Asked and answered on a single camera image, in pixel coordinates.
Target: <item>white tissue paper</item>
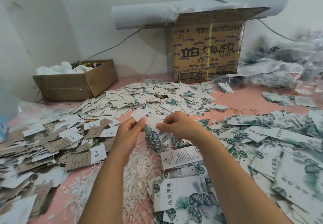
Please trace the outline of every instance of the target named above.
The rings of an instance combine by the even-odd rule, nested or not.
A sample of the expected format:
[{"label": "white tissue paper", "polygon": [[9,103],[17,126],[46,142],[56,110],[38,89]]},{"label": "white tissue paper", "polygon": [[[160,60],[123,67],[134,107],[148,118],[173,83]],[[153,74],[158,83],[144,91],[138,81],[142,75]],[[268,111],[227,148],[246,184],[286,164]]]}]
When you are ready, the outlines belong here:
[{"label": "white tissue paper", "polygon": [[38,75],[51,75],[51,74],[66,74],[66,73],[85,73],[92,70],[91,67],[86,67],[84,65],[79,65],[73,68],[70,63],[62,62],[61,65],[55,65],[52,67],[40,66],[36,69]]}]

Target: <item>brown cardboard box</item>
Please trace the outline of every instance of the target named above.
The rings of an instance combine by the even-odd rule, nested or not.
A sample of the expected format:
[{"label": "brown cardboard box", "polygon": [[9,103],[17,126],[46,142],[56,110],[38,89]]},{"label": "brown cardboard box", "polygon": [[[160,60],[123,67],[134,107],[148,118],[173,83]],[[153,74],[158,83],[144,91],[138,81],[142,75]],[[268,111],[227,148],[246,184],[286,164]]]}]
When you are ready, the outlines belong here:
[{"label": "brown cardboard box", "polygon": [[85,73],[33,75],[35,83],[47,101],[83,101],[101,94],[118,79],[113,60],[94,60],[72,63],[102,63]]},{"label": "brown cardboard box", "polygon": [[215,74],[236,73],[245,22],[268,9],[180,14],[174,26],[166,28],[168,74],[174,81],[196,83]]}]

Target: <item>open cardboard box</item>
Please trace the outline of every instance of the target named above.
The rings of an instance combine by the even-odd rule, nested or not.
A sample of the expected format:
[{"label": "open cardboard box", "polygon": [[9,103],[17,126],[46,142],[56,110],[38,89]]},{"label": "open cardboard box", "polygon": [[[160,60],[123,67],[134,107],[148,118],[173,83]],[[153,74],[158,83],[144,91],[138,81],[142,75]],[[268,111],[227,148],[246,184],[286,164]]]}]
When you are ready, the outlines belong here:
[{"label": "open cardboard box", "polygon": [[113,60],[94,60],[72,63],[102,63],[85,73],[33,75],[43,99],[53,102],[83,101],[96,97],[118,79]]}]

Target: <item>stack of tags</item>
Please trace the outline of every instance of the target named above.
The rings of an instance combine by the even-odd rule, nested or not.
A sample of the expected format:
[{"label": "stack of tags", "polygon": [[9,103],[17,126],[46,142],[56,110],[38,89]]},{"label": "stack of tags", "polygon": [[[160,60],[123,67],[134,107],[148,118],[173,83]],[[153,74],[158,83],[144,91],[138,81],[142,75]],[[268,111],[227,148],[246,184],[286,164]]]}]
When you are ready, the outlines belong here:
[{"label": "stack of tags", "polygon": [[195,146],[160,153],[164,175],[148,182],[156,223],[224,224],[225,218]]},{"label": "stack of tags", "polygon": [[[188,141],[160,133],[156,123],[175,111],[204,116],[210,109],[228,109],[212,103],[213,92],[210,82],[188,86],[149,79],[57,110],[55,116],[38,119],[27,127],[11,128],[0,149],[0,204],[8,205],[6,212],[0,212],[0,219],[6,222],[16,218],[26,223],[45,213],[71,170],[100,163],[107,157],[120,123],[117,118],[132,110],[138,109],[139,119],[149,118],[145,131],[155,148],[189,146]],[[32,208],[23,212],[24,205]]]},{"label": "stack of tags", "polygon": [[209,128],[291,222],[322,222],[322,110],[231,116]]},{"label": "stack of tags", "polygon": [[310,97],[293,96],[293,95],[278,95],[275,92],[261,92],[267,102],[277,103],[281,106],[295,106],[291,101],[295,100],[296,105],[306,107],[316,107],[315,103]]}]

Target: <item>plastic bag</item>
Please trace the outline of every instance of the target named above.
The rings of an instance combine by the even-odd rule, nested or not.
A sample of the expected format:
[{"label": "plastic bag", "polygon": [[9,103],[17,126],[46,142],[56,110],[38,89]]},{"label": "plastic bag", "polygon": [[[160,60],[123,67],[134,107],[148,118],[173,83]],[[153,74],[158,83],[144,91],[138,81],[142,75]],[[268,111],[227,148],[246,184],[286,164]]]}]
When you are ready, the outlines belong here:
[{"label": "plastic bag", "polygon": [[219,87],[219,83],[227,83],[232,90],[242,90],[244,89],[244,85],[237,77],[229,77],[226,75],[213,75],[206,80],[211,81],[213,88]]}]

